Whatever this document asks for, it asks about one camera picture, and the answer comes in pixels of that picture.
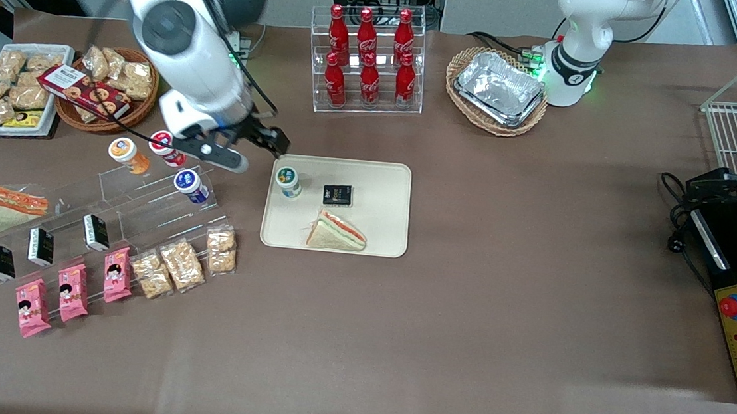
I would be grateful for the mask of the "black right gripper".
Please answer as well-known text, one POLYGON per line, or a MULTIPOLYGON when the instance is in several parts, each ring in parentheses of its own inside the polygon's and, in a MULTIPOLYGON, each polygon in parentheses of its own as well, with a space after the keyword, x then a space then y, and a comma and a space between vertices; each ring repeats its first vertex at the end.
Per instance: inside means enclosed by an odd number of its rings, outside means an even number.
POLYGON ((213 130, 211 140, 221 148, 230 149, 242 139, 280 159, 287 154, 291 142, 283 130, 267 126, 261 118, 261 114, 252 112, 238 124, 213 130))

